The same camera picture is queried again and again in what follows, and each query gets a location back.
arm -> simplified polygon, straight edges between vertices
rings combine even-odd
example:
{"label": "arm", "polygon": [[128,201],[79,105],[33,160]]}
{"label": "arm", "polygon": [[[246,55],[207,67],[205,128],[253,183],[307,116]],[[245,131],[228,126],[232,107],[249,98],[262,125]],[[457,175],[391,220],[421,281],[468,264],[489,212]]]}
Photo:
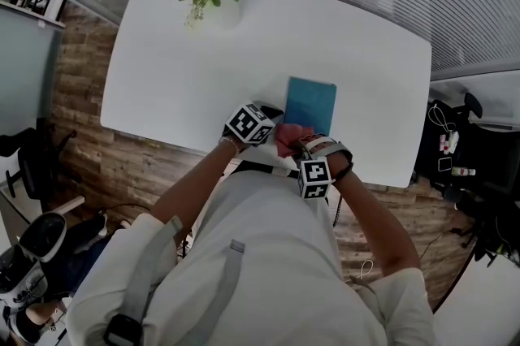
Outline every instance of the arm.
{"label": "arm", "polygon": [[175,238],[177,246],[188,235],[224,170],[235,157],[236,149],[245,147],[237,138],[230,138],[235,145],[228,141],[218,144],[188,174],[171,186],[157,200],[150,212],[163,223],[167,223],[174,216],[180,219],[183,230]]}
{"label": "arm", "polygon": [[[340,153],[327,157],[332,177],[349,164]],[[363,230],[384,276],[405,268],[419,268],[419,257],[410,236],[396,217],[381,205],[361,180],[350,171],[334,185]]]}

wristband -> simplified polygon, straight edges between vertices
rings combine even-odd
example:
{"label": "wristband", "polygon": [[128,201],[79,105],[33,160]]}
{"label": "wristband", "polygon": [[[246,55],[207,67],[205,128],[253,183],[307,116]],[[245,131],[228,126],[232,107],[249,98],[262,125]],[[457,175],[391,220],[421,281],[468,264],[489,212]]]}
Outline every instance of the wristband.
{"label": "wristband", "polygon": [[221,136],[220,140],[219,140],[219,144],[224,141],[231,142],[233,144],[233,147],[235,147],[235,155],[233,156],[233,158],[238,157],[238,154],[241,153],[241,149],[238,148],[238,145],[236,144],[236,142],[230,136]]}
{"label": "wristband", "polygon": [[334,177],[334,180],[332,181],[332,183],[337,183],[338,180],[343,179],[352,170],[352,167],[354,167],[354,163],[349,162],[349,164],[346,168],[344,168],[338,174],[336,174],[336,177]]}

blue notebook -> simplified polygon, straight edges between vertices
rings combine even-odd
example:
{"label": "blue notebook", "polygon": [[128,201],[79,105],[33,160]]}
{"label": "blue notebook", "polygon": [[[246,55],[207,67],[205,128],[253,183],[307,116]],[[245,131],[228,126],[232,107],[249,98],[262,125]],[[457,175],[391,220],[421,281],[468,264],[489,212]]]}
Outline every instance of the blue notebook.
{"label": "blue notebook", "polygon": [[329,135],[335,103],[335,84],[291,77],[284,122],[312,127],[317,134]]}

red object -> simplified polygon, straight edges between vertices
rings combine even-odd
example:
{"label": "red object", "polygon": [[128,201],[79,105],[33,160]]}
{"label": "red object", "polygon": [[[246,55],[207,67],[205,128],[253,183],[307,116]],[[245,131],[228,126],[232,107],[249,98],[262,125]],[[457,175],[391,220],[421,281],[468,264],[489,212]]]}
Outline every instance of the red object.
{"label": "red object", "polygon": [[314,129],[310,127],[302,127],[295,123],[281,123],[276,127],[275,143],[278,149],[278,156],[281,158],[291,157],[298,154],[298,151],[289,148],[296,140],[304,136],[313,135]]}

white shirt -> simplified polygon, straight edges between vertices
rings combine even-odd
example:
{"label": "white shirt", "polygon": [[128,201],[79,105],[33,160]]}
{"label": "white shirt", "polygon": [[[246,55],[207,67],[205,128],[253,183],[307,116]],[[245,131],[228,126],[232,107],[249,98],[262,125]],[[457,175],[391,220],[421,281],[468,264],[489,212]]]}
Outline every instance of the white shirt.
{"label": "white shirt", "polygon": [[[142,250],[163,226],[142,214],[117,231],[67,312],[71,342],[102,344]],[[363,288],[341,276],[327,207],[303,201],[297,181],[256,171],[230,176],[214,196],[189,255],[162,255],[145,319],[145,345],[173,345],[215,296],[224,251],[245,244],[240,279],[209,345],[434,344],[420,270],[402,270]]]}

